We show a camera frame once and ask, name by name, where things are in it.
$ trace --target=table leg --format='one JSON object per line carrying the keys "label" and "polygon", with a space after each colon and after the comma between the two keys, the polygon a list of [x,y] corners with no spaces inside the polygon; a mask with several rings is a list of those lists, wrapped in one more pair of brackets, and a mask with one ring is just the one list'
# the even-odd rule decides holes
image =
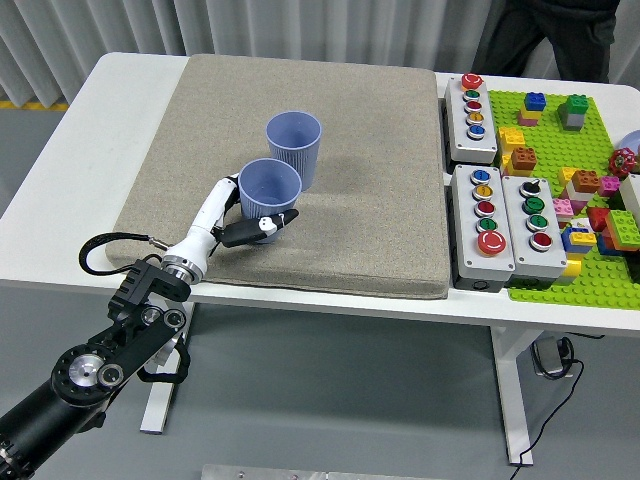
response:
{"label": "table leg", "polygon": [[533,465],[531,452],[524,454],[520,461],[520,452],[528,449],[531,443],[516,359],[541,333],[542,330],[518,327],[491,327],[507,454],[509,463],[514,465]]}
{"label": "table leg", "polygon": [[[193,316],[194,304],[191,302],[184,303],[185,314],[187,316],[187,324],[182,330],[182,336],[186,341],[191,326],[191,318]],[[158,366],[156,373],[176,373],[180,365],[180,355],[175,350],[171,352],[164,366]],[[169,405],[175,385],[172,383],[154,383],[149,393],[147,407],[142,417],[140,431],[153,435],[160,435],[164,430],[164,424],[167,421]]]}

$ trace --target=lego baseplate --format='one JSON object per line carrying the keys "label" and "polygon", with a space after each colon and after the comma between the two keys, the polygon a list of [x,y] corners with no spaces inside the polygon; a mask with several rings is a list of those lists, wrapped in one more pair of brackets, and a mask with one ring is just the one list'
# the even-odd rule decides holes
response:
{"label": "lego baseplate", "polygon": [[[545,95],[547,106],[535,127],[518,125],[518,111],[525,93],[489,92],[495,127],[517,127],[523,131],[526,146],[536,151],[538,163],[533,176],[545,177],[557,197],[562,192],[558,172],[562,167],[595,170],[607,175],[613,146],[598,109],[589,98],[589,110],[580,132],[562,129],[556,110],[566,95]],[[606,199],[594,195],[589,206],[606,207]],[[640,285],[629,277],[623,257],[602,256],[594,248],[583,260],[582,273],[570,285],[551,286],[547,290],[509,288],[512,300],[523,302],[580,305],[589,307],[640,310]]]}

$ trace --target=gray control box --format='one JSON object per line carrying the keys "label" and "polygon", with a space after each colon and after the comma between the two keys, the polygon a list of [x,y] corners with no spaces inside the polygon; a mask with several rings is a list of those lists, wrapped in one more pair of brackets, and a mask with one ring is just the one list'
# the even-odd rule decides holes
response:
{"label": "gray control box", "polygon": [[[540,193],[534,197],[544,202],[544,208],[537,214],[548,221],[548,226],[542,230],[551,241],[546,251],[538,251],[532,246],[531,237],[536,232],[527,226],[527,220],[532,214],[525,212],[523,205],[526,197],[520,192],[520,187],[524,183],[535,181],[539,182]],[[549,286],[567,267],[567,256],[560,237],[560,227],[553,208],[549,182],[544,178],[506,176],[502,178],[502,189],[507,205],[511,243],[516,262],[516,270],[510,284],[519,281],[518,283],[524,286]]]}
{"label": "gray control box", "polygon": [[445,90],[446,119],[445,142],[447,151],[452,162],[473,163],[477,165],[491,165],[498,151],[496,143],[496,131],[491,113],[491,103],[489,102],[489,92],[483,82],[476,89],[480,94],[478,102],[482,105],[479,112],[484,117],[481,126],[484,128],[484,137],[481,140],[474,140],[469,137],[469,125],[465,111],[466,101],[463,98],[464,91],[459,78],[451,77]]}
{"label": "gray control box", "polygon": [[[473,196],[474,189],[478,186],[472,180],[474,172],[484,172],[485,180],[482,184],[492,190],[493,194],[488,201],[495,208],[493,215],[487,218],[497,224],[496,231],[506,240],[504,250],[492,256],[483,254],[478,247],[480,232],[477,224],[481,217],[476,214],[479,201]],[[451,198],[448,203],[455,230],[455,234],[452,232],[450,236],[454,286],[463,290],[499,291],[515,270],[500,171],[494,167],[456,165],[451,178]]]}

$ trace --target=brown lego brick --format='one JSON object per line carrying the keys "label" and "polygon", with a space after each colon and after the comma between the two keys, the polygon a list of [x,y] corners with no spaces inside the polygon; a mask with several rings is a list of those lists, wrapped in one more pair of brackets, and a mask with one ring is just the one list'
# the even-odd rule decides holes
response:
{"label": "brown lego brick", "polygon": [[571,177],[573,188],[580,193],[596,193],[600,188],[600,179],[593,170],[578,170]]}
{"label": "brown lego brick", "polygon": [[511,153],[511,165],[515,170],[533,170],[537,161],[533,148],[518,147]]}

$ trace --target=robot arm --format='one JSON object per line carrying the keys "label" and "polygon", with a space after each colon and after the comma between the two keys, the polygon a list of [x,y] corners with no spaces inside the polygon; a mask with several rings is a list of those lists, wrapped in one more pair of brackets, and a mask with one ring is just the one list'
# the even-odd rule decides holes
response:
{"label": "robot arm", "polygon": [[[184,311],[160,308],[149,302],[149,295],[186,301],[190,285],[202,280],[207,258],[218,243],[233,247],[261,240],[298,215],[292,209],[224,227],[225,213],[238,201],[236,179],[237,175],[232,175],[215,185],[186,238],[177,245],[130,234],[98,235],[85,244],[80,264],[88,273],[129,270],[109,301],[108,316],[113,325],[67,350],[50,378],[0,417],[0,480],[31,478],[74,434],[101,427],[105,411],[134,374],[146,382],[180,383],[186,378],[190,358],[181,339]],[[114,272],[96,272],[87,265],[88,253],[98,245],[134,237],[167,249],[161,268],[143,260]],[[148,373],[144,365],[169,345],[175,345],[181,356],[179,371],[173,375]]]}

